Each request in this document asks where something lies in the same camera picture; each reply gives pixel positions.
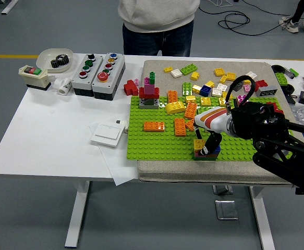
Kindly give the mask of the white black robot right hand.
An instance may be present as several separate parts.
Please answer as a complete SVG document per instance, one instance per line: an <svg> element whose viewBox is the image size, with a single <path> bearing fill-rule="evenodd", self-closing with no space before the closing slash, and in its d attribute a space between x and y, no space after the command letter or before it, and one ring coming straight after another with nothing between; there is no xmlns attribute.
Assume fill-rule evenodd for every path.
<svg viewBox="0 0 304 250"><path fill-rule="evenodd" d="M193 127L198 139L202 139L199 128L203 128L210 133L203 148L198 152L199 156L212 154L219 146L222 140L222 132L231 135L230 122L232 116L227 114L224 107L214 107L202 112L194 117Z"/></svg>

